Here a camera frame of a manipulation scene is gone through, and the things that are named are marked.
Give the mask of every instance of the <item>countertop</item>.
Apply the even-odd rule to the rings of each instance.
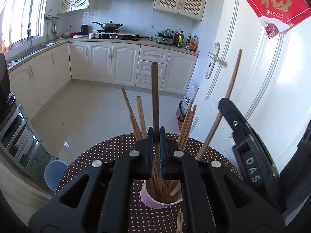
[[[136,45],[143,45],[143,46],[153,46],[153,47],[158,47],[158,48],[163,48],[163,49],[168,49],[168,50],[173,50],[173,51],[178,51],[178,52],[182,52],[182,53],[186,53],[186,54],[190,54],[193,56],[199,56],[199,51],[197,50],[196,52],[193,51],[188,51],[184,48],[177,48],[176,46],[170,46],[170,45],[164,45],[164,44],[159,44],[158,42],[155,41],[150,41],[147,38],[142,38],[140,41],[131,41],[131,40],[119,40],[119,39],[99,39],[99,38],[94,38],[94,39],[89,39],[89,37],[82,37],[82,38],[66,38],[66,39],[62,39],[62,40],[56,40],[56,42],[58,42],[55,45],[46,47],[40,51],[37,51],[31,55],[29,55],[28,57],[20,60],[20,61],[16,61],[16,62],[8,62],[8,71],[11,72],[13,71],[15,68],[18,68],[21,64],[27,62],[28,60],[34,58],[35,56],[38,56],[39,54],[46,52],[48,50],[51,50],[57,46],[61,46],[64,45],[66,43],[70,43],[70,42],[116,42],[116,43],[126,43],[126,44],[136,44]]]

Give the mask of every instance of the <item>pink cup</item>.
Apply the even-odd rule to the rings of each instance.
[[[170,203],[170,204],[168,204],[168,203],[161,203],[161,202],[158,202],[158,201],[154,200],[148,194],[147,187],[146,187],[146,180],[144,181],[144,184],[142,185],[142,189],[140,191],[140,199],[147,207],[150,207],[152,209],[162,209],[162,208],[165,208],[165,207],[176,205],[176,204],[180,203],[183,200],[183,198],[181,197],[180,199],[178,199],[178,201],[176,201],[174,203]]]

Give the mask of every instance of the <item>lower cabinet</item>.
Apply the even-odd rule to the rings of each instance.
[[[71,77],[90,80],[88,42],[69,43]]]
[[[43,106],[57,91],[51,52],[46,51],[29,60],[29,67],[40,104]]]
[[[196,62],[196,56],[171,50],[161,91],[185,94]]]
[[[69,44],[51,49],[56,91],[71,80]]]
[[[9,73],[11,91],[15,95],[17,105],[21,104],[29,119],[41,108],[37,96],[29,62],[25,62]]]
[[[111,83],[136,85],[140,45],[112,43]]]
[[[111,83],[112,43],[89,42],[90,80]]]
[[[162,83],[163,79],[158,78],[159,91],[161,90]],[[136,78],[136,87],[143,89],[151,89],[151,76],[138,74]]]

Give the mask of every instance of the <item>silver screw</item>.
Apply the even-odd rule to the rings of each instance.
[[[94,167],[100,167],[102,165],[102,162],[100,160],[95,160],[92,162],[92,166]]]
[[[218,167],[220,167],[221,166],[221,163],[218,161],[218,160],[214,160],[214,161],[212,161],[212,167],[216,167],[216,168],[218,168]]]
[[[135,151],[135,150],[134,151],[130,151],[129,155],[131,157],[137,157],[139,155],[139,151]]]
[[[176,156],[176,157],[182,157],[183,156],[183,151],[175,151],[174,152],[174,155]]]

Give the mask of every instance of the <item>brown tablecloth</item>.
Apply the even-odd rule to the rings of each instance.
[[[166,136],[174,140],[177,140],[178,138],[178,135],[176,134],[167,133]],[[115,160],[122,153],[133,150],[134,144],[135,137],[134,134],[131,133],[108,139],[88,149],[68,166],[64,173],[63,179],[59,183],[57,191],[72,180],[80,170],[94,160],[101,160],[103,163]],[[201,146],[201,142],[189,138],[185,151],[193,156],[196,156]],[[213,160],[218,160],[222,164],[225,164],[225,166],[229,167],[236,175],[240,176],[237,169],[223,155],[211,147],[208,148],[201,160],[207,163],[212,162]],[[142,188],[142,184],[143,180],[133,181],[128,231],[133,233],[176,232],[177,212],[178,210],[183,212],[183,202],[163,209],[151,209],[140,201],[140,190]],[[186,233],[185,221],[183,233]]]

